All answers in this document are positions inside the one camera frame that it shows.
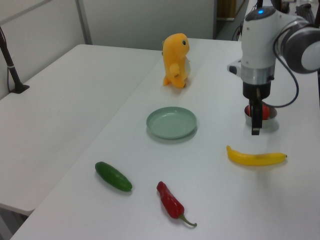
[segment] banana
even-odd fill
[[[282,163],[287,155],[281,152],[265,154],[245,154],[233,150],[229,145],[226,146],[228,157],[231,161],[249,166],[267,166]]]

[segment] green cucumber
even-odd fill
[[[131,182],[113,166],[100,161],[95,164],[95,170],[99,176],[111,186],[124,192],[130,192]]]

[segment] yellow plush toy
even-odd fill
[[[163,42],[164,86],[169,83],[177,88],[185,86],[185,80],[190,74],[190,61],[186,57],[189,48],[188,38],[183,33],[173,34]]]

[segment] red chili pepper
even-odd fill
[[[172,217],[173,219],[181,219],[191,226],[197,226],[196,223],[191,223],[186,219],[184,215],[184,206],[182,206],[182,204],[172,195],[172,193],[162,181],[158,183],[156,189],[159,191],[161,202],[170,217]]]

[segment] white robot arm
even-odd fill
[[[282,55],[288,67],[300,74],[317,71],[320,29],[302,17],[266,6],[245,17],[241,47],[241,61],[231,63],[227,69],[243,81],[243,95],[249,99],[252,116],[251,134],[258,135],[262,127],[262,99],[270,95],[276,58],[280,60]]]

